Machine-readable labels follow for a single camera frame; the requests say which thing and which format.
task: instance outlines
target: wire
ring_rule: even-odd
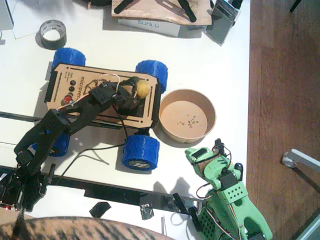
[[[208,182],[208,183],[206,183],[205,185],[202,185],[201,187],[199,187],[196,191],[195,191],[195,195],[199,198],[199,199],[209,199],[209,198],[211,198],[214,194],[215,194],[215,191],[211,194],[211,195],[209,195],[209,196],[199,196],[198,195],[198,191],[201,189],[201,188],[203,188],[203,187],[206,187],[206,186],[208,186],[210,183]]]
[[[242,240],[241,233],[240,233],[240,228],[239,228],[239,240]]]
[[[118,93],[118,87],[119,87],[120,82],[122,82],[122,81],[121,81],[120,77],[117,74],[115,74],[115,73],[104,73],[104,74],[101,74],[100,76],[97,77],[96,82],[98,82],[99,78],[101,78],[103,76],[107,76],[107,75],[116,76],[119,79],[119,81],[118,81],[118,83],[116,85],[116,89],[115,89],[115,92]]]
[[[205,204],[205,210],[210,215],[210,217],[213,219],[214,223],[221,229],[222,232],[224,232],[228,237],[232,238],[233,240],[236,240],[230,233],[228,233],[224,228],[218,223],[218,221],[215,219],[215,217],[212,215],[212,213],[209,211],[208,202]]]
[[[125,145],[128,142],[128,132],[127,132],[127,128],[126,125],[124,123],[124,120],[122,119],[122,117],[120,116],[118,110],[116,109],[116,107],[114,105],[112,105],[115,112],[118,114],[119,119],[121,120],[124,132],[125,132],[125,143],[119,144],[119,145],[115,145],[115,146],[108,146],[108,147],[102,147],[102,148],[86,148],[84,150],[81,150],[76,156],[75,158],[72,160],[72,162],[66,167],[66,169],[64,170],[64,172],[61,174],[61,176],[59,177],[58,181],[56,182],[56,185],[58,185],[58,183],[60,182],[60,180],[63,178],[63,176],[66,174],[66,172],[68,171],[68,169],[71,167],[72,164],[74,164],[74,162],[81,156],[81,154],[83,154],[86,151],[92,150],[107,150],[107,149],[112,149],[112,148],[116,148],[116,147],[121,147],[123,145]]]
[[[58,183],[60,182],[60,180],[63,178],[63,176],[66,174],[66,172],[68,171],[68,169],[71,167],[72,164],[74,164],[74,162],[80,157],[81,154],[83,154],[84,152],[86,151],[89,151],[89,150],[92,150],[92,151],[95,151],[95,150],[107,150],[107,149],[113,149],[113,148],[116,148],[116,147],[121,147],[125,145],[124,143],[122,144],[119,144],[119,145],[115,145],[115,146],[108,146],[108,147],[102,147],[102,148],[86,148],[86,149],[83,149],[81,150],[76,156],[75,158],[72,160],[72,162],[69,164],[69,166],[64,170],[64,172],[61,174],[61,176],[59,177],[58,181],[56,182],[55,185],[58,185]]]
[[[234,207],[233,207],[231,204],[230,204],[229,206],[230,206],[232,215],[233,215],[234,219],[236,220],[236,223],[238,224],[238,227],[239,227],[239,230],[238,230],[238,232],[239,232],[239,240],[241,240],[240,224],[239,224],[238,219],[237,219],[237,217],[236,217],[236,213],[235,213]]]
[[[122,123],[123,129],[124,129],[124,132],[125,132],[125,142],[127,143],[128,142],[128,132],[127,132],[127,128],[126,128],[126,125],[124,123],[124,120],[120,116],[119,111],[118,111],[118,109],[116,109],[115,105],[112,104],[112,107],[115,110],[116,114],[118,115],[118,117],[119,117],[119,119],[120,119],[120,121]]]
[[[226,234],[225,232],[221,233],[221,235],[219,236],[218,240],[221,239],[221,237],[223,236],[223,234]]]

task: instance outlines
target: red button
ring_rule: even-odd
[[[68,104],[68,103],[72,100],[72,96],[68,96],[68,95],[67,95],[67,96],[64,97],[63,100],[64,100],[65,103]]]

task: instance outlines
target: small metal part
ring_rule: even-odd
[[[154,216],[154,210],[151,207],[151,203],[141,205],[140,212],[142,220],[148,220]]]

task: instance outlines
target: black cable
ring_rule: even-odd
[[[108,147],[102,147],[102,148],[86,148],[81,150],[76,156],[75,158],[72,160],[72,162],[69,164],[69,166],[64,170],[64,172],[61,174],[61,176],[59,177],[58,181],[56,182],[56,185],[58,185],[58,183],[60,182],[60,180],[62,179],[62,177],[66,174],[66,172],[68,171],[68,169],[71,167],[72,164],[74,164],[74,162],[80,157],[81,154],[83,154],[86,151],[92,150],[107,150],[107,149],[112,149],[112,148],[116,148],[116,147],[121,147],[125,145],[124,143],[119,144],[119,145],[115,145],[115,146],[108,146]]]
[[[220,235],[220,237],[218,238],[218,240],[220,240],[221,239],[221,237],[224,235],[225,233],[223,232],[223,233],[221,233],[221,235]]]
[[[113,109],[115,110],[116,114],[118,115],[118,117],[119,117],[119,119],[120,119],[120,121],[121,121],[121,123],[122,123],[123,129],[124,129],[124,132],[125,132],[125,142],[127,142],[127,141],[128,141],[128,132],[127,132],[127,128],[126,128],[126,125],[125,125],[125,123],[124,123],[124,120],[123,120],[123,118],[120,116],[119,111],[116,109],[115,105],[112,104],[112,107],[113,107]]]
[[[119,145],[115,145],[115,146],[108,146],[108,147],[102,147],[102,148],[86,148],[86,149],[83,149],[81,150],[76,156],[75,158],[72,160],[72,162],[68,165],[68,167],[64,170],[64,172],[61,174],[61,176],[59,177],[58,181],[56,182],[55,185],[58,185],[58,183],[60,182],[60,180],[63,178],[63,176],[66,174],[66,172],[68,171],[68,169],[71,167],[72,164],[74,164],[74,162],[80,157],[81,154],[83,154],[84,152],[86,151],[89,151],[89,150],[92,150],[92,151],[95,151],[95,150],[107,150],[107,149],[112,149],[112,148],[116,148],[116,147],[121,147],[123,145],[125,145],[125,143],[128,142],[128,132],[127,132],[127,128],[126,128],[126,125],[124,123],[124,120],[123,118],[120,116],[118,110],[116,109],[116,107],[114,105],[112,105],[113,109],[115,110],[116,114],[118,115],[121,123],[122,123],[122,126],[123,126],[123,129],[124,129],[124,132],[125,132],[125,142],[122,143],[122,144],[119,144]]]

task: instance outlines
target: gray tape roll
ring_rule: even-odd
[[[51,31],[51,30],[56,30],[58,31],[60,38],[57,40],[48,40],[44,38],[45,33]],[[40,26],[40,38],[42,45],[46,49],[50,50],[57,50],[62,48],[64,45],[66,45],[67,42],[67,30],[66,26],[62,21],[58,20],[48,20],[45,21],[41,26]]]

